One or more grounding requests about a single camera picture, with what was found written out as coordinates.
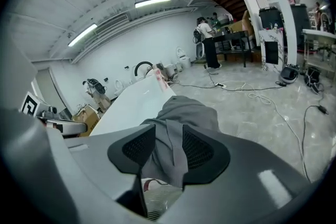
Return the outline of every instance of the light fixture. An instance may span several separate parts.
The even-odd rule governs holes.
[[[135,7],[140,8],[143,6],[147,6],[147,5],[151,5],[151,4],[155,4],[159,2],[165,2],[165,1],[170,1],[170,0],[144,0],[144,1],[136,2]]]
[[[76,44],[79,40],[81,40],[85,35],[90,33],[95,28],[97,28],[96,24],[91,25],[89,28],[85,29],[82,33],[80,33],[72,42],[70,42],[68,46],[72,47],[74,44]]]

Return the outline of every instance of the gray cloth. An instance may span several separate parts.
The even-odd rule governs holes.
[[[184,96],[171,97],[156,119],[141,124],[156,126],[155,149],[142,168],[142,177],[160,179],[176,187],[182,187],[183,175],[188,172],[182,149],[183,125],[219,132],[216,110]]]

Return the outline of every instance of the box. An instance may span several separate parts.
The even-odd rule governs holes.
[[[84,122],[88,126],[88,130],[85,133],[80,134],[79,136],[89,136],[99,122],[100,118],[96,114],[95,110],[87,105],[85,108],[81,109],[76,115],[72,116],[73,121]]]

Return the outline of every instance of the marble floor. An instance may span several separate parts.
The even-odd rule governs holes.
[[[261,70],[261,64],[222,63],[218,70],[210,70],[218,75],[212,76],[215,82],[244,81],[254,88],[277,86],[278,75]],[[310,108],[306,116],[306,134],[304,143],[304,160],[311,181],[323,175],[331,158],[336,139],[336,87],[331,87],[328,79],[321,78],[325,87],[321,105],[329,115],[322,114],[317,108]],[[178,74],[177,80],[184,85],[211,87],[213,84],[208,72],[202,65],[194,65]],[[227,82],[227,89],[236,89],[242,82]],[[218,113],[220,130],[229,135],[245,138],[261,144],[284,161],[303,173],[299,145],[288,125],[276,113],[273,104],[263,104],[260,98],[249,98],[250,91],[229,92],[221,88],[200,89],[172,85],[177,95],[196,99],[214,108]],[[299,76],[297,81],[281,89],[259,91],[259,94],[271,98],[278,111],[285,117],[293,130],[303,137],[303,115],[310,105],[317,105],[321,95],[314,94]]]

